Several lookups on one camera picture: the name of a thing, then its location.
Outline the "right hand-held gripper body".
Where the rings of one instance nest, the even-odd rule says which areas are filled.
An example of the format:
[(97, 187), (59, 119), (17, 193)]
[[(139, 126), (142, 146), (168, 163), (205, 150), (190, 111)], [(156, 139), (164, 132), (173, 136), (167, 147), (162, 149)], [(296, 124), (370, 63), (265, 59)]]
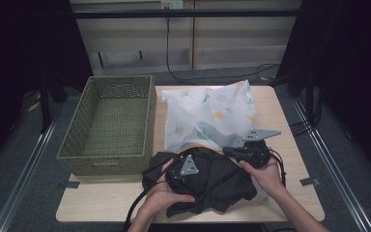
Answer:
[(264, 167), (271, 158), (271, 151), (266, 144), (266, 139), (280, 135), (279, 130), (251, 129), (243, 137), (243, 146), (240, 152), (243, 160), (254, 168)]

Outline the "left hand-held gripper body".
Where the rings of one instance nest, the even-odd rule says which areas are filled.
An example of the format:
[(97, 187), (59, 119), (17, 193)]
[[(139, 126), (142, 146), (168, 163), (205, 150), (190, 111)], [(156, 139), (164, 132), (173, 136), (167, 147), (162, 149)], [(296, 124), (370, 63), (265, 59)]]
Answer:
[(198, 194), (201, 188), (199, 172), (193, 155), (179, 156), (168, 165), (165, 180), (177, 194)]

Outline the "black cloth garment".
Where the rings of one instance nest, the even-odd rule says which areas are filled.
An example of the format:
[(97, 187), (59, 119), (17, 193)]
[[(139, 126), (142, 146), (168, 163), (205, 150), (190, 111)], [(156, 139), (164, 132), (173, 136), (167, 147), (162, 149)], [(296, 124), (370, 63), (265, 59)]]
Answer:
[(200, 214), (205, 210), (214, 209), (225, 213), (240, 200), (252, 200), (257, 189), (251, 177), (230, 159), (204, 147), (187, 149), (179, 154), (158, 152), (151, 159), (149, 167), (142, 172), (143, 189), (149, 190), (157, 182), (162, 166), (179, 156), (193, 155), (199, 168), (201, 188), (198, 194), (190, 194), (194, 203), (175, 203), (167, 210), (166, 216), (171, 218), (183, 213)]

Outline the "white leaf-print mesh laundry bag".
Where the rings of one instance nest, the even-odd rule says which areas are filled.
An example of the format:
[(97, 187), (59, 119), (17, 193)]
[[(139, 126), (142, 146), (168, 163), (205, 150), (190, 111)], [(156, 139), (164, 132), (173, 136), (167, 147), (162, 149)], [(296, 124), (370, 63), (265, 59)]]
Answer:
[[(256, 108), (246, 81), (216, 89), (165, 90), (162, 99), (167, 102), (164, 149), (169, 152), (204, 147), (223, 155), (224, 147), (241, 147), (254, 125)], [(264, 192), (252, 184), (256, 199)]]

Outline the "green woven basket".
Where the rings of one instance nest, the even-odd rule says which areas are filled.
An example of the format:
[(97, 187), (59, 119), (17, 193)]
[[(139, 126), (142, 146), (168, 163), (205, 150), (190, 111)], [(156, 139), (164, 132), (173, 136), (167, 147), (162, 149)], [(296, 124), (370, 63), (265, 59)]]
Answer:
[(150, 75), (90, 77), (57, 160), (75, 176), (141, 173), (153, 156), (156, 108)]

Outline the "person's right hand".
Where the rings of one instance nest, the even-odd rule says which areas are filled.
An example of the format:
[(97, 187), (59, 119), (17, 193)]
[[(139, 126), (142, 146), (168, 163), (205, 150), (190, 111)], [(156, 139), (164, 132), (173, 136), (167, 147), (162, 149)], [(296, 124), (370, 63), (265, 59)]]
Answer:
[(271, 158), (261, 169), (255, 169), (247, 161), (241, 160), (240, 167), (249, 173), (259, 184), (259, 186), (273, 199), (280, 198), (286, 189), (280, 180), (277, 161)]

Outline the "person's left hand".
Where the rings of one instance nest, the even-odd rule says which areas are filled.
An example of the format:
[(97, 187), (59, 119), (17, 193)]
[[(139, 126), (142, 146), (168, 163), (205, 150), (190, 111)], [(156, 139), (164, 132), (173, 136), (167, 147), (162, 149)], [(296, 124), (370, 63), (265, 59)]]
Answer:
[(189, 194), (175, 193), (167, 184), (162, 174), (157, 183), (147, 193), (146, 200), (137, 211), (135, 222), (151, 223), (161, 211), (167, 210), (175, 203), (194, 203), (195, 198)]

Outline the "grey tape piece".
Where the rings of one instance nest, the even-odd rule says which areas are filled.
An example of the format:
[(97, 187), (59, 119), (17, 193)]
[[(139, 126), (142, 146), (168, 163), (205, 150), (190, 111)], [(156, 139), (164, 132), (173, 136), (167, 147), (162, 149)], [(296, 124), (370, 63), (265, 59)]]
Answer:
[(301, 185), (303, 187), (310, 186), (310, 185), (316, 187), (316, 186), (318, 186), (318, 185), (321, 184), (321, 182), (320, 182), (320, 180), (318, 178), (305, 178), (305, 179), (301, 179), (300, 180), (300, 183), (301, 183)]
[(65, 182), (65, 183), (59, 183), (58, 186), (57, 186), (57, 189), (59, 189), (59, 190), (78, 189), (79, 185), (80, 185), (80, 182), (68, 181), (68, 182)]

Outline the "black metal stand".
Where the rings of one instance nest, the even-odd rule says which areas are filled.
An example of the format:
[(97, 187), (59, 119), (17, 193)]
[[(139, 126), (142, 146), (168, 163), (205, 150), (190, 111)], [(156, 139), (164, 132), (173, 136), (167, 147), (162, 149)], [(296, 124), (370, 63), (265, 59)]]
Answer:
[(314, 103), (313, 103), (313, 75), (311, 72), (307, 75), (306, 83), (306, 120), (309, 125), (314, 123)]
[(41, 109), (42, 109), (42, 133), (45, 133), (51, 123), (51, 114), (49, 107), (49, 81), (46, 75), (41, 78), (40, 84)]

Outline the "dark curtain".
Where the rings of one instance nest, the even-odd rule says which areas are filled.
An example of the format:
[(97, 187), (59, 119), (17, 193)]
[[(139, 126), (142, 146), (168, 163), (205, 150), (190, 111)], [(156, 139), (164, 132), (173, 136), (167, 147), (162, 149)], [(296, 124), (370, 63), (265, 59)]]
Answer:
[(371, 161), (371, 0), (301, 0), (276, 79), (315, 84)]
[(24, 94), (63, 102), (65, 86), (81, 91), (92, 74), (71, 0), (0, 0), (0, 147)]

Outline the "black horizontal bar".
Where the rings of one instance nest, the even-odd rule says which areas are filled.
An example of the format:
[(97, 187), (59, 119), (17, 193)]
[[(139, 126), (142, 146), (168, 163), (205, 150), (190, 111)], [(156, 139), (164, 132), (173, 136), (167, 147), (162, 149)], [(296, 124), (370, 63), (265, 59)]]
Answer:
[(74, 11), (73, 15), (76, 18), (250, 17), (299, 16), (303, 15), (303, 11), (291, 9)]

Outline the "metal floor rail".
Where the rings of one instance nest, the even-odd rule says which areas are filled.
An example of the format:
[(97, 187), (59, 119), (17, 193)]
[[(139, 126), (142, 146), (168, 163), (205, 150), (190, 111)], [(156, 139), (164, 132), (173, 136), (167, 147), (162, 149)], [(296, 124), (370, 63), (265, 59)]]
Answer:
[(361, 206), (354, 192), (351, 190), (348, 182), (343, 176), (339, 166), (334, 160), (330, 150), (328, 149), (324, 139), (318, 132), (315, 126), (310, 124), (310, 120), (306, 118), (305, 106), (300, 100), (293, 100), (293, 105), (305, 126), (308, 136), (311, 138), (318, 154), (325, 164), (331, 179), (334, 181), (341, 197), (344, 200), (352, 218), (360, 232), (371, 232), (371, 220)]
[(25, 195), (27, 188), (29, 187), (32, 177), (37, 169), (40, 159), (45, 151), (48, 142), (51, 139), (53, 131), (57, 126), (56, 122), (52, 122), (44, 131), (40, 134), (38, 142), (36, 143), (33, 152), (31, 153), (29, 160), (25, 164), (17, 182), (9, 198), (7, 199), (4, 207), (0, 211), (0, 232), (8, 232), (8, 229), (14, 219), (14, 216), (18, 210), (20, 202)]

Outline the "white wall power outlet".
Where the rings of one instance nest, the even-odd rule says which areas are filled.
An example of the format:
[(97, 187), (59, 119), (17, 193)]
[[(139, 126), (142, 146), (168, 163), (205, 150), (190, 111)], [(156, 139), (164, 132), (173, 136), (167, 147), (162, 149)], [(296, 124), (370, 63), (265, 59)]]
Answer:
[(160, 7), (163, 10), (182, 10), (184, 0), (160, 0)]

